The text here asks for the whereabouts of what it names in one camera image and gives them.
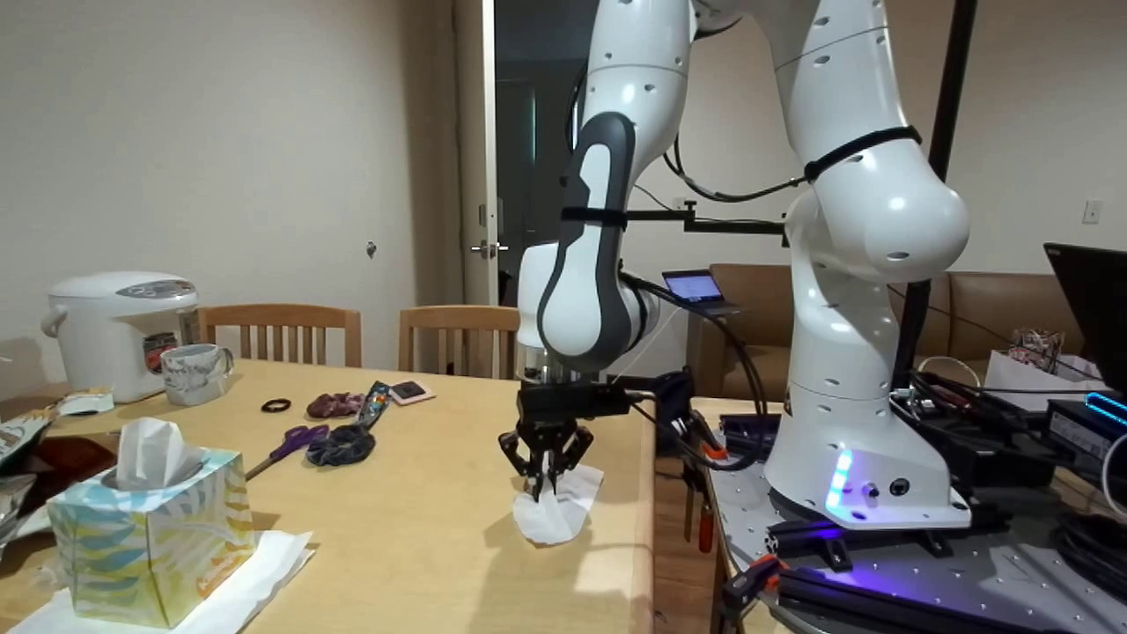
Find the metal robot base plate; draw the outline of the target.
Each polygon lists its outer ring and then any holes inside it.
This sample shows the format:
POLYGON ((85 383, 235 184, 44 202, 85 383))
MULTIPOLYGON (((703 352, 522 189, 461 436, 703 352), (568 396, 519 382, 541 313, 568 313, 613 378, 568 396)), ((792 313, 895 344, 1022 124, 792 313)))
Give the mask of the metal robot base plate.
POLYGON ((988 532, 843 532, 786 508, 760 466, 709 477, 719 525, 719 630, 752 634, 1127 634, 1127 603, 1054 541, 1059 525, 1120 520, 1057 470, 1045 491, 982 491, 988 532))

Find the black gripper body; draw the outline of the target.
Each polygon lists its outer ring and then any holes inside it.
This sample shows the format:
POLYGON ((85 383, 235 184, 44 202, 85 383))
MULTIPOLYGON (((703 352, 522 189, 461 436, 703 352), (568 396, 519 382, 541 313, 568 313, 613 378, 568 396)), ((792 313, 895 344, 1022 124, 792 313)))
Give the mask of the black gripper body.
POLYGON ((575 470, 593 432, 582 419, 620 417, 635 397, 620 383, 533 383, 519 386, 519 423, 496 444, 522 479, 556 479, 575 470))

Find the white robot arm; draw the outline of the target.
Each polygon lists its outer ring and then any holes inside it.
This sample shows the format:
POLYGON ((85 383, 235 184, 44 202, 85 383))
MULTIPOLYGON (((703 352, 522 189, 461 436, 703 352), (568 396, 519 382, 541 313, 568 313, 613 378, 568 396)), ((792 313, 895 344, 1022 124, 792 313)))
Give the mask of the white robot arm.
POLYGON ((522 321, 544 365, 499 451, 535 494, 584 456, 582 423, 610 406, 603 371, 644 336, 620 272, 625 195, 677 139, 695 39, 744 16, 766 36, 807 178, 786 214, 787 413, 766 486, 852 532, 964 527, 946 463, 892 413, 886 292, 951 268, 969 210, 904 124, 884 0, 600 0, 564 224, 522 321))

